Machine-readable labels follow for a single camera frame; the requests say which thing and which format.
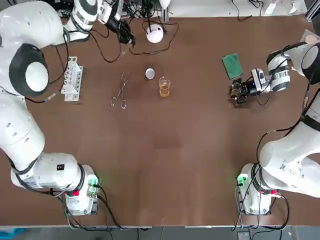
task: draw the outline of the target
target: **table surface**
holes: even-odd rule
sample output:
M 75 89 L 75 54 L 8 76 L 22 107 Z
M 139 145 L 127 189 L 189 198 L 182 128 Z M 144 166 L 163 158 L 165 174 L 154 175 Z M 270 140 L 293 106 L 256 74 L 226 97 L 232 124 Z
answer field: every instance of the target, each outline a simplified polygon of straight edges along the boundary
M 267 71 L 270 52 L 299 42 L 304 30 L 313 27 L 303 15 L 252 17 L 243 22 L 232 17 L 171 21 L 179 23 L 179 31 L 170 49 L 156 55 L 128 52 L 119 61 L 106 63 L 93 39 L 70 44 L 70 55 L 78 56 L 84 67 L 80 101 L 64 102 L 59 95 L 45 104 L 28 103 L 28 108 L 45 135 L 44 151 L 73 154 L 79 163 L 92 166 L 121 225 L 231 226 L 238 214 L 237 175 L 245 164 L 256 162 L 263 133 L 298 119 L 307 80 L 291 72 L 289 88 L 272 94 L 266 106 L 252 98 L 246 107 L 234 108 L 221 58 L 238 53 L 247 78 L 253 68 Z M 166 26 L 168 35 L 151 44 L 141 22 L 131 23 L 135 52 L 166 47 L 176 30 Z M 105 30 L 99 24 L 94 28 Z M 99 42 L 108 59 L 117 56 L 114 34 Z M 59 51 L 65 59 L 63 45 Z M 46 48 L 44 55 L 54 79 L 62 71 L 55 48 Z M 155 70 L 154 80 L 146 81 L 147 68 Z M 110 106 L 123 71 L 129 72 L 125 110 L 119 102 Z M 158 92 L 161 76 L 172 80 L 166 99 Z M 60 85 L 55 84 L 46 95 Z M 13 186 L 3 153 L 0 163 L 0 225 L 67 224 L 57 199 Z M 289 224 L 320 225 L 318 199 L 284 194 L 291 205 Z M 261 224 L 282 225 L 285 218 L 286 206 L 279 200 L 271 215 L 261 217 Z M 79 219 L 84 225 L 104 225 L 104 206 L 99 205 L 98 216 Z M 256 217 L 246 217 L 245 223 L 255 224 Z

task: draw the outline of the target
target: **white cap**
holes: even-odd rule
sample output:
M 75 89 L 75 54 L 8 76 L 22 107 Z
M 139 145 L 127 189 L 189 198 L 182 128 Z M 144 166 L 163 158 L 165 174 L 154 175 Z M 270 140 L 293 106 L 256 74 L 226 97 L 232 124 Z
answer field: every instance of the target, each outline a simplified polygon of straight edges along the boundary
M 155 77 L 155 70 L 153 70 L 152 68 L 148 68 L 146 71 L 145 71 L 145 76 L 147 79 L 151 80 Z

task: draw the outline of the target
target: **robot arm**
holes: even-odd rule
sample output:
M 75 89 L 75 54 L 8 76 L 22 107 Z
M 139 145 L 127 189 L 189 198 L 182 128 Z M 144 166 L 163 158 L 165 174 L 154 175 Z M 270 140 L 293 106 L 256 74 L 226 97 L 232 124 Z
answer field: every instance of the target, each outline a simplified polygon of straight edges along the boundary
M 43 1 L 17 4 L 0 12 L 0 148 L 12 166 L 11 180 L 34 191 L 52 188 L 65 192 L 73 215 L 90 214 L 97 206 L 98 178 L 90 166 L 78 164 L 70 154 L 43 152 L 45 138 L 27 109 L 25 96 L 40 96 L 49 84 L 40 49 L 85 39 L 96 19 L 113 22 L 113 31 L 122 36 L 120 39 L 134 43 L 131 31 L 121 32 L 125 24 L 117 11 L 112 11 L 121 8 L 121 2 L 116 3 L 110 9 L 102 0 L 76 0 L 73 20 L 64 26 L 55 10 Z
M 309 79 L 311 84 L 315 84 L 318 81 L 315 76 L 312 78 L 312 73 L 319 74 L 320 70 L 316 68 L 318 57 L 318 43 L 299 42 L 274 51 L 266 60 L 269 75 L 265 75 L 259 68 L 251 70 L 252 80 L 242 82 L 241 79 L 237 79 L 232 82 L 230 97 L 240 105 L 247 102 L 248 96 L 270 91 L 279 92 L 288 88 L 290 83 L 288 61 L 292 61 L 300 75 Z
M 290 78 L 287 73 L 289 71 L 287 59 L 291 59 L 296 71 L 305 76 L 310 84 L 318 83 L 319 49 L 320 42 L 315 44 L 301 42 L 285 47 L 283 51 L 271 53 L 267 60 L 269 72 L 274 71 L 274 76 L 278 77 L 274 78 L 275 84 L 271 85 L 269 91 L 274 91 L 276 86 L 279 86 L 278 91 L 288 86 Z M 307 111 L 301 116 L 299 123 L 285 137 L 268 142 L 261 148 L 259 154 L 261 168 L 258 163 L 247 164 L 242 168 L 238 176 L 238 185 L 245 212 L 250 215 L 267 213 L 271 198 L 277 196 L 277 190 L 320 198 L 320 165 L 308 158 L 311 154 L 320 153 L 319 142 L 320 89 Z
M 121 44 L 136 44 L 129 24 L 121 20 L 124 0 L 116 0 L 111 6 L 106 0 L 75 0 L 71 17 L 64 29 L 69 33 L 69 41 L 85 41 L 93 23 L 98 20 L 113 33 Z
M 320 165 L 308 158 L 320 153 L 320 91 L 300 122 L 285 137 L 260 151 L 261 177 L 268 189 L 281 189 L 320 198 Z

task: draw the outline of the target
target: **green sponge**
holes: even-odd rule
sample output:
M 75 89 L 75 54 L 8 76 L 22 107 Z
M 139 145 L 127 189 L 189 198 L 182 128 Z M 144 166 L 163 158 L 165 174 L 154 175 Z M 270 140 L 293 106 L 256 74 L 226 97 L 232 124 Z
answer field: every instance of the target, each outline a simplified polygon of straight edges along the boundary
M 238 60 L 238 54 L 233 53 L 223 57 L 222 63 L 230 80 L 233 81 L 242 76 L 243 71 Z

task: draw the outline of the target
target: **power cable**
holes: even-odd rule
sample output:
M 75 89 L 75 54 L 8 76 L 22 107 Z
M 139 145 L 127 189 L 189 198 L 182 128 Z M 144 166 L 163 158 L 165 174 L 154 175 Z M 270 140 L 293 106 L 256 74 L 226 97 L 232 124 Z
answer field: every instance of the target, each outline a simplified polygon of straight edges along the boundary
M 234 224 L 234 227 L 231 229 L 232 232 L 234 232 L 236 230 L 236 228 L 237 228 L 238 222 L 239 222 L 240 217 L 241 217 L 242 208 L 244 207 L 245 198 L 246 198 L 246 196 L 247 196 L 247 194 L 249 192 L 249 188 L 250 188 L 251 184 L 253 183 L 253 181 L 254 181 L 256 175 L 258 174 L 258 172 L 260 171 L 260 169 L 261 169 L 261 165 L 259 166 L 259 168 L 255 172 L 255 174 L 252 176 L 251 181 L 250 181 L 250 183 L 249 183 L 249 185 L 248 185 L 248 187 L 247 187 L 247 189 L 246 189 L 246 191 L 244 193 L 244 196 L 243 196 L 243 199 L 242 199 L 242 204 L 241 204 L 241 207 L 239 209 L 239 214 L 238 214 L 236 223 Z
M 66 70 L 67 70 L 67 68 L 68 68 L 69 48 L 68 48 L 67 40 L 66 40 L 66 38 L 65 38 L 65 34 L 66 34 L 66 32 L 64 32 L 64 34 L 63 34 L 63 41 L 64 41 L 64 45 L 65 45 L 65 50 L 66 50 L 66 62 L 65 62 L 65 67 L 64 67 L 64 70 L 63 70 L 63 72 L 61 73 L 61 75 L 60 75 L 58 78 L 56 78 L 54 81 L 50 82 L 49 85 L 51 85 L 51 84 L 53 84 L 54 82 L 58 81 L 58 80 L 65 74 L 65 72 L 66 72 Z M 64 86 L 64 82 L 62 82 L 62 84 L 61 84 L 61 87 L 60 87 L 60 89 L 59 89 L 59 91 L 58 91 L 59 93 L 61 92 L 61 89 L 62 89 L 63 86 Z M 56 94 L 57 94 L 57 92 L 51 94 L 49 97 L 47 97 L 46 99 L 41 100 L 41 101 L 33 100 L 33 99 L 31 99 L 31 98 L 29 98 L 29 97 L 26 97 L 26 96 L 25 96 L 24 98 L 25 98 L 26 100 L 32 102 L 32 103 L 42 104 L 42 103 L 46 103 L 47 101 L 49 101 L 49 100 L 51 100 L 52 98 L 54 98 L 54 97 L 56 96 Z
M 100 47 L 100 45 L 99 45 L 99 43 L 98 43 L 98 41 L 97 41 L 97 39 L 96 39 L 96 37 L 89 31 L 88 32 L 90 35 L 91 35 L 91 37 L 93 38 L 93 40 L 95 41 L 95 43 L 96 43 L 96 46 L 97 46 L 97 48 L 99 49 L 99 52 L 100 52 L 100 55 L 101 55 L 101 57 L 103 58 L 103 60 L 105 60 L 107 63 L 114 63 L 115 61 L 117 61 L 118 59 L 119 59 L 119 57 L 120 57 L 120 55 L 121 55 L 121 44 L 120 44 L 120 42 L 118 42 L 119 43 L 119 54 L 118 54 L 118 56 L 115 58 L 115 59 L 113 59 L 113 60 L 108 60 L 108 59 L 106 59 L 106 57 L 105 57 L 105 55 L 103 54 L 103 52 L 102 52 L 102 50 L 101 50 L 101 47 Z
M 238 19 L 239 22 L 242 22 L 242 21 L 244 21 L 244 20 L 249 19 L 249 18 L 252 17 L 252 15 L 250 15 L 250 16 L 245 16 L 244 18 L 240 18 L 239 8 L 238 8 L 237 5 L 234 3 L 234 0 L 231 0 L 231 3 L 235 6 L 235 8 L 236 8 L 236 10 L 237 10 L 237 12 L 238 12 L 237 19 Z
M 146 22 L 148 22 L 148 21 L 142 22 L 142 28 L 144 29 L 145 32 L 146 32 L 146 29 L 143 27 L 143 24 L 146 23 Z M 150 21 L 150 23 L 161 24 L 161 23 L 156 22 L 156 21 Z M 176 25 L 177 26 L 176 31 L 175 31 L 174 35 L 172 36 L 172 39 L 169 41 L 169 44 L 168 44 L 167 48 L 156 50 L 156 51 L 152 51 L 152 52 L 133 52 L 129 48 L 130 53 L 132 53 L 133 55 L 154 55 L 154 54 L 159 54 L 159 53 L 162 53 L 162 52 L 168 50 L 170 48 L 171 42 L 174 40 L 175 36 L 177 35 L 177 32 L 179 30 L 179 23 L 175 22 L 175 23 L 162 23 L 162 24 L 163 25 L 168 25 L 168 26 L 172 26 L 172 25 Z
M 257 101 L 257 103 L 258 103 L 260 106 L 264 106 L 264 105 L 266 105 L 266 104 L 269 102 L 270 97 L 271 97 L 271 92 L 272 92 L 272 86 L 271 86 L 271 84 L 272 84 L 272 81 L 274 80 L 276 71 L 277 71 L 277 70 L 280 68 L 280 66 L 281 66 L 285 61 L 287 61 L 287 60 L 288 60 L 288 59 L 283 60 L 283 61 L 273 70 L 273 72 L 272 72 L 272 74 L 271 74 L 270 81 L 268 82 L 267 86 L 266 86 L 262 91 L 259 92 L 259 95 L 262 94 L 262 93 L 270 86 L 270 91 L 269 91 L 268 99 L 267 99 L 264 103 L 261 103 L 261 102 L 259 101 L 259 99 L 258 99 L 258 95 L 255 94 L 256 101 Z
M 260 8 L 260 13 L 259 13 L 259 17 L 261 17 L 261 12 L 262 12 L 262 8 L 264 7 L 264 2 L 263 1 L 259 1 L 259 0 L 248 0 L 249 3 L 251 3 L 256 9 L 260 8 L 260 4 L 262 4 L 261 8 Z M 239 8 L 237 7 L 237 5 L 234 3 L 234 0 L 231 0 L 231 3 L 235 6 L 237 12 L 238 12 L 238 16 L 237 19 L 238 21 L 242 22 L 246 19 L 249 19 L 252 17 L 252 15 L 250 16 L 245 16 L 244 18 L 240 18 L 240 11 Z
M 160 240 L 163 240 L 164 230 L 165 230 L 165 226 L 164 226 L 164 227 L 162 227 L 162 231 L 161 231 L 161 239 L 160 239 Z

